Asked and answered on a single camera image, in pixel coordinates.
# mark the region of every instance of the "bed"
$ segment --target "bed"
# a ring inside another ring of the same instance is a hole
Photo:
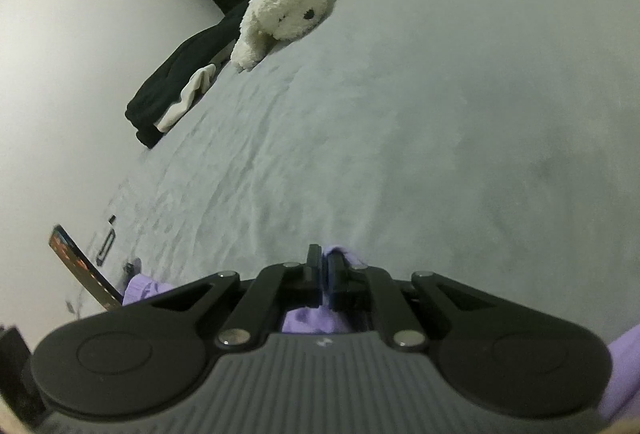
[[[611,340],[640,321],[638,6],[333,0],[142,154],[103,270],[247,278],[339,243]]]

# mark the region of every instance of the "white logo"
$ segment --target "white logo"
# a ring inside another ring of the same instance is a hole
[[[318,342],[316,342],[316,344],[318,346],[320,346],[321,348],[328,347],[333,343],[334,343],[334,341],[331,340],[330,338],[327,338],[327,337],[323,338],[322,340],[318,340]]]

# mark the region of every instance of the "plush toy head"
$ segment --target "plush toy head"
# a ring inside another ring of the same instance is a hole
[[[320,22],[326,8],[327,0],[251,0],[231,61],[241,68],[252,68],[266,55],[270,36],[297,39]]]

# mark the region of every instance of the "phone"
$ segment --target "phone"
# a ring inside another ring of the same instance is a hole
[[[122,306],[122,294],[92,265],[62,226],[53,227],[49,246],[103,308],[113,310]]]

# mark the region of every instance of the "plush toy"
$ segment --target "plush toy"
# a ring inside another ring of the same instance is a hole
[[[251,0],[231,62],[242,69],[259,63],[273,40],[293,40],[311,30],[324,16],[327,0]]]

